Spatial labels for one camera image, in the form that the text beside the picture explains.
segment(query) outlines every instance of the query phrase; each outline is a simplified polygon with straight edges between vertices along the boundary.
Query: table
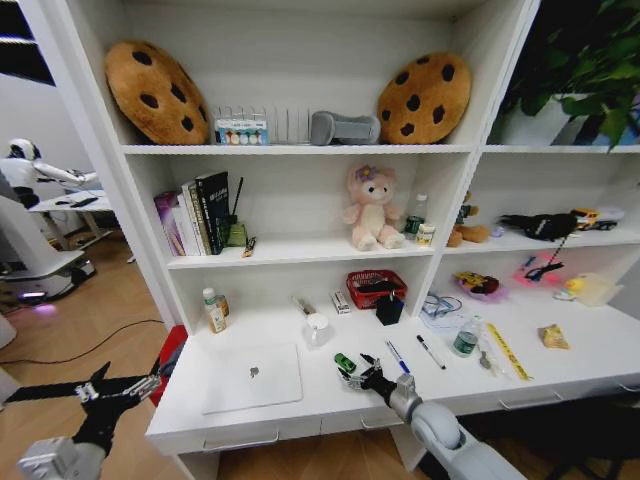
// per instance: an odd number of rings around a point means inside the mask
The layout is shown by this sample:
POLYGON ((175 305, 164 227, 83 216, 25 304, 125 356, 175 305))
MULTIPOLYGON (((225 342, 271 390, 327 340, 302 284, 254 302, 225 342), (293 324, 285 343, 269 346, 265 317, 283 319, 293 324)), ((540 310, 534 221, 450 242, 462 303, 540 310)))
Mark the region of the table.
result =
MULTIPOLYGON (((533 377, 528 381, 518 378, 504 358, 501 363, 507 375, 493 376, 480 367, 477 352, 470 358, 456 356, 450 340, 435 335, 419 318, 403 314, 399 324, 384 327, 371 311, 352 308, 343 318, 334 313, 329 301, 321 297, 309 300, 335 328, 330 342, 313 351, 302 340, 300 313, 284 299, 230 298, 227 330, 212 335, 206 325, 200 325, 188 338, 147 430, 156 448, 173 455, 194 478, 200 478, 194 471, 212 478, 216 453, 222 450, 347 430, 390 428, 405 466, 413 469, 424 448, 377 394, 349 390, 333 363, 333 355, 342 352, 362 368, 358 354, 369 353, 381 359, 385 376, 395 379, 402 370, 385 339, 404 357, 418 394, 437 400, 456 415, 620 393, 640 385, 640 321, 610 306, 589 308, 554 300, 548 290, 514 290, 504 303, 495 305, 465 301, 467 313, 480 314, 498 328, 533 377), (570 350, 542 345, 537 329, 551 323, 560 325, 570 350), (435 365, 418 343, 417 334, 443 359, 446 370, 435 365), (217 350, 289 341, 298 345, 301 401, 201 413, 207 383, 215 377, 216 365, 223 365, 215 358, 217 350)), ((497 356, 501 354, 495 342, 492 348, 497 356)))
POLYGON ((91 230, 94 235, 93 240, 85 243, 80 247, 81 249, 85 249, 90 245, 93 245, 98 240, 103 239, 107 235, 111 234, 111 230, 102 231, 96 224, 95 219, 93 218, 92 212, 111 212, 113 209, 111 208, 111 204, 109 203, 109 199, 107 198, 104 190, 83 190, 80 192, 70 193, 67 195, 62 195, 60 197, 51 198, 49 200, 43 200, 37 205, 31 207, 29 209, 30 212, 40 213, 42 218, 46 222, 47 226, 51 230, 51 233, 56 237, 56 240, 60 244, 60 247, 63 250, 70 250, 69 242, 67 241, 64 234, 60 231, 60 228, 53 221, 49 212, 75 212, 79 213, 87 226, 91 230), (74 203, 80 202, 87 198, 96 198, 98 200, 95 202, 91 202, 84 207, 71 208, 71 205, 74 203))

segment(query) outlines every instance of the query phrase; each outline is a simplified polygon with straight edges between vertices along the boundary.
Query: red basket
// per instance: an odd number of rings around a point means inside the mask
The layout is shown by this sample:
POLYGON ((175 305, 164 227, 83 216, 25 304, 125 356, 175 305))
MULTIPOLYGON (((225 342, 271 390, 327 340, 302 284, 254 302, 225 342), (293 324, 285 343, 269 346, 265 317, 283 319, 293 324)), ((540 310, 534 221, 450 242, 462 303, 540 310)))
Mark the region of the red basket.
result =
POLYGON ((391 292, 363 293, 358 291, 358 287, 373 285, 383 280, 399 285, 400 288, 395 289, 395 295, 404 300, 404 296, 407 294, 407 285, 394 272, 391 270, 363 270, 362 272, 353 272, 347 275, 347 288, 356 307, 362 310, 376 308, 378 299, 389 295, 391 292))

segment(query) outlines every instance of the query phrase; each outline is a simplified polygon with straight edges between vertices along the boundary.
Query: black marker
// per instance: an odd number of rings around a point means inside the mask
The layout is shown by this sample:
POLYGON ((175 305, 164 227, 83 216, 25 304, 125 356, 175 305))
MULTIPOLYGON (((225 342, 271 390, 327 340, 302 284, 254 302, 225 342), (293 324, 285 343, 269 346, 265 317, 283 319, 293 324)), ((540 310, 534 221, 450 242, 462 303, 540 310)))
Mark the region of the black marker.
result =
POLYGON ((427 351, 427 353, 431 355, 431 358, 433 358, 433 361, 436 362, 436 365, 438 365, 442 370, 446 370, 447 369, 446 365, 442 363, 438 357, 436 357, 436 354, 433 353, 429 347, 427 347, 427 344, 424 343, 424 340, 422 339, 422 337, 418 335, 416 338, 420 342, 420 345, 422 345, 424 349, 427 351))

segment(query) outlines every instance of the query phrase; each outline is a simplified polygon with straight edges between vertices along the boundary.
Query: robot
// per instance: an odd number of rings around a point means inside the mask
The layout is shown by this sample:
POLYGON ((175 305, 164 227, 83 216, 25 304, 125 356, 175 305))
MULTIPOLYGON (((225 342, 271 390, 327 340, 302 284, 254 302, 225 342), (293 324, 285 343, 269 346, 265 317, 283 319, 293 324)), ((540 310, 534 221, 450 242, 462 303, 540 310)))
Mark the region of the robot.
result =
POLYGON ((452 480, 524 480, 525 477, 486 443, 477 441, 443 405, 424 401, 416 393, 414 378, 401 375, 387 380, 380 360, 360 354, 371 367, 353 376, 338 368, 343 380, 355 390, 373 390, 407 424, 416 438, 447 470, 452 480))
POLYGON ((149 375, 104 379, 110 362, 86 382, 23 387, 7 403, 76 395, 87 414, 73 438, 40 440, 18 461, 27 480, 98 480, 113 445, 120 416, 160 385, 157 365, 149 375))
POLYGON ((95 172, 62 170, 43 162, 38 147, 24 138, 14 138, 9 142, 9 155, 0 159, 0 171, 25 208, 31 208, 40 201, 33 191, 38 182, 82 186, 97 178, 95 172))
POLYGON ((81 186, 95 178, 44 163, 29 140, 12 140, 9 156, 0 159, 0 277, 23 303, 60 298, 95 273, 84 252, 58 252, 46 241, 26 210, 40 201, 33 188, 41 181, 81 186))

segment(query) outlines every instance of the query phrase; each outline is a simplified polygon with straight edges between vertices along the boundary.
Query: book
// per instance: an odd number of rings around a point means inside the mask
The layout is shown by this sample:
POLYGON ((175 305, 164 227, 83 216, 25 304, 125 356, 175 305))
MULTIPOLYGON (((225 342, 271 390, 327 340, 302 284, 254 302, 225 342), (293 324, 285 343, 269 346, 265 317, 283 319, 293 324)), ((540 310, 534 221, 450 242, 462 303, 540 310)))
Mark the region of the book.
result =
POLYGON ((198 255, 206 255, 204 244, 202 243, 202 236, 200 235, 200 226, 198 225, 198 219, 196 218, 196 212, 193 206, 191 192, 189 190, 189 187, 191 185, 193 185, 193 190, 195 193, 196 182, 192 180, 191 182, 187 182, 182 185, 182 195, 184 198, 184 204, 187 207, 187 214, 189 216, 189 221, 191 222, 191 228, 193 229, 196 246, 198 247, 198 255))
POLYGON ((193 232, 191 220, 189 220, 183 193, 178 194, 178 206, 173 207, 173 216, 176 219, 176 225, 178 226, 178 232, 180 233, 185 253, 187 255, 200 255, 198 244, 196 243, 196 235, 193 232))
POLYGON ((198 224, 198 235, 202 242, 204 255, 211 255, 211 243, 209 242, 209 236, 207 235, 207 230, 204 225, 204 214, 202 213, 202 207, 200 206, 195 180, 189 184, 189 196, 191 197, 194 216, 196 217, 196 223, 198 224))
POLYGON ((178 226, 176 225, 175 217, 173 216, 173 207, 178 205, 178 195, 176 192, 164 192, 160 195, 156 195, 153 198, 156 204, 156 210, 160 217, 160 223, 162 224, 162 230, 169 242, 169 249, 174 257, 182 257, 186 255, 182 239, 178 232, 178 226))
POLYGON ((211 253, 220 255, 229 238, 228 172, 205 173, 195 178, 211 253))

